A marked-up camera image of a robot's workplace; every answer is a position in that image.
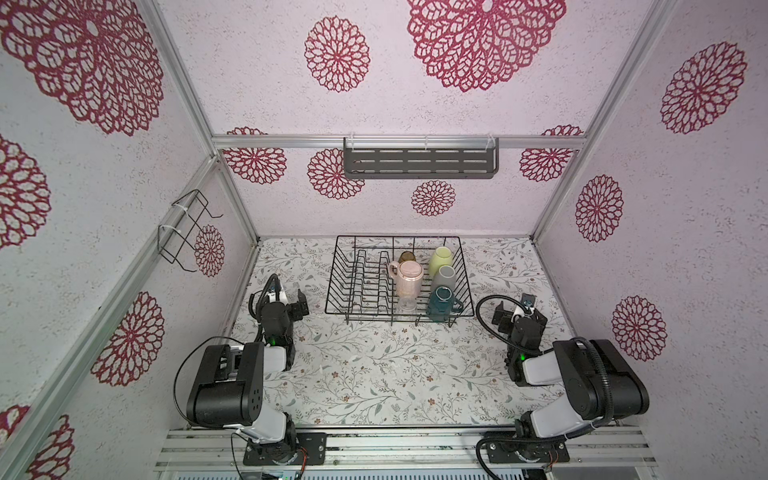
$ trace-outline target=floral tablecloth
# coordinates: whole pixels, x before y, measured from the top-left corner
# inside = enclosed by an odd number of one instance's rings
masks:
[[[561,386],[519,388],[504,364],[506,346],[473,318],[453,327],[424,323],[344,322],[326,315],[335,238],[268,239],[262,244],[233,336],[253,341],[247,299],[277,273],[289,300],[306,294],[310,315],[295,324],[296,361],[265,376],[265,401],[297,425],[472,425],[510,423],[563,395]],[[537,297],[549,318],[541,348],[571,331],[529,240],[462,240],[472,297]],[[488,302],[492,317],[495,303]]]

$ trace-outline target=large red flower motif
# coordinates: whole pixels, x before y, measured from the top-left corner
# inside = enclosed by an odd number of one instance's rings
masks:
[[[16,425],[29,411],[28,406],[14,405],[10,409],[0,412],[0,449],[8,441]]]
[[[0,249],[34,237],[51,211],[38,163],[0,135]]]
[[[676,134],[711,124],[736,99],[745,70],[736,44],[724,41],[697,52],[672,76],[661,99],[661,121]]]
[[[194,242],[194,259],[205,276],[215,276],[224,265],[224,240],[213,225],[206,225]]]
[[[257,128],[238,127],[230,135],[266,135]],[[271,184],[286,172],[282,148],[228,148],[222,152],[232,171],[255,184]]]
[[[624,201],[612,177],[598,175],[588,181],[576,202],[576,225],[591,242],[605,240],[619,226]]]
[[[419,185],[411,196],[411,205],[421,215],[434,217],[444,214],[453,206],[456,192],[450,184],[440,180],[430,180]]]
[[[619,346],[635,359],[652,360],[667,346],[667,324],[645,298],[628,296],[620,301],[611,323]]]
[[[61,480],[69,472],[69,459],[74,452],[72,435],[74,429],[69,425],[69,415],[62,415],[56,430],[48,435],[43,449],[35,456],[27,468],[27,480],[44,478]]]
[[[531,64],[565,0],[408,0],[414,55],[445,87],[488,90]]]
[[[331,91],[348,91],[368,73],[371,58],[366,38],[345,18],[325,17],[304,42],[306,66],[312,76]]]
[[[366,184],[365,180],[350,180],[344,175],[344,152],[338,148],[317,152],[310,159],[306,174],[315,190],[337,200],[354,197]]]
[[[163,346],[163,310],[147,292],[139,293],[109,343],[101,351],[91,373],[99,383],[126,386],[149,370]]]
[[[105,133],[149,129],[163,99],[157,49],[129,0],[0,0],[5,50],[40,91]]]
[[[542,135],[581,135],[584,132],[573,125],[558,125]],[[560,177],[574,151],[570,148],[528,148],[520,157],[520,171],[523,176],[545,182]]]

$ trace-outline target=red floral pattern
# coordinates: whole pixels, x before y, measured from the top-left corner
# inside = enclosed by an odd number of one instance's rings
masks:
[[[224,240],[213,225],[206,225],[194,242],[194,259],[205,276],[216,276],[224,265]]]
[[[259,129],[250,127],[238,127],[227,133],[266,135]],[[282,148],[228,148],[222,155],[234,173],[255,184],[271,184],[286,172],[286,156]]]
[[[165,318],[157,299],[139,293],[109,343],[101,351],[91,373],[99,383],[127,386],[149,370],[163,346]]]
[[[551,40],[565,0],[408,0],[414,55],[444,87],[488,90]]]
[[[612,177],[598,175],[588,181],[576,202],[576,225],[591,242],[605,240],[619,226],[624,200]]]
[[[344,175],[344,152],[338,148],[319,151],[310,159],[306,174],[315,190],[328,198],[341,200],[354,197],[366,184]]]
[[[348,91],[366,77],[371,58],[366,38],[345,18],[325,17],[304,42],[306,66],[331,91]]]
[[[411,205],[421,215],[434,217],[453,206],[456,192],[447,182],[430,180],[419,185],[411,196]]]
[[[655,359],[667,346],[667,324],[645,298],[628,296],[620,301],[611,323],[619,346],[635,359]]]
[[[5,50],[79,121],[133,135],[159,115],[163,70],[129,0],[0,0]]]
[[[661,99],[661,121],[674,133],[700,130],[724,114],[744,83],[744,52],[723,41],[687,59]]]
[[[56,430],[48,435],[43,449],[35,456],[27,468],[27,480],[44,478],[61,480],[69,472],[69,460],[74,453],[72,435],[74,429],[69,425],[69,415],[62,415]]]
[[[584,132],[573,125],[558,125],[542,135],[581,135]],[[570,148],[528,148],[520,157],[520,171],[523,176],[545,182],[560,177],[574,151]]]
[[[51,211],[50,196],[35,159],[0,135],[0,249],[37,234]]]
[[[0,412],[0,449],[8,441],[13,431],[16,430],[16,425],[28,411],[28,406],[14,405],[10,409]]]

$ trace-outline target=black wire rack on wall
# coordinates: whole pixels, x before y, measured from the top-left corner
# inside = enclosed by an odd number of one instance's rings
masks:
[[[210,212],[210,210],[208,210],[208,199],[205,197],[205,195],[203,195],[203,192],[199,190],[191,190],[190,192],[181,196],[178,200],[174,201],[171,204],[171,206],[182,209],[184,211],[184,215],[174,225],[158,225],[157,226],[157,252],[165,260],[167,260],[168,263],[170,264],[178,263],[181,269],[184,270],[185,272],[190,272],[190,273],[197,272],[197,270],[190,270],[186,268],[182,264],[181,260],[179,260],[179,254],[181,253],[181,250],[184,248],[184,245],[189,246],[189,248],[191,248],[193,252],[196,250],[194,245],[190,243],[188,239],[189,239],[189,236],[195,231],[196,228],[198,232],[203,230],[203,228],[198,223],[198,221],[200,220],[200,217],[203,216],[203,213],[208,214],[208,216],[211,218],[221,218],[223,217],[223,214],[213,215]],[[197,206],[200,207],[200,211],[193,216],[190,213],[190,210],[196,210]],[[189,218],[190,220],[192,220],[192,223],[189,226],[189,230],[186,233],[179,228],[184,218]],[[162,240],[163,234],[167,231],[170,231],[170,235],[168,235],[167,238],[165,238],[165,241],[163,241]],[[169,250],[167,248],[168,244],[175,237],[181,238],[181,243],[179,243],[179,247],[176,249],[176,251],[173,251],[173,248]]]
[[[432,278],[427,274],[429,260],[437,247],[448,247],[453,254],[456,272],[454,295],[463,309],[447,315],[444,323],[453,326],[460,317],[474,315],[475,304],[469,289],[469,277],[464,263],[462,241],[459,237],[364,237],[339,235],[333,251],[326,313],[343,315],[350,320],[379,322],[435,322],[427,315]],[[412,313],[397,311],[398,297],[395,281],[389,277],[389,262],[397,261],[404,252],[413,252],[424,268],[424,280]]]

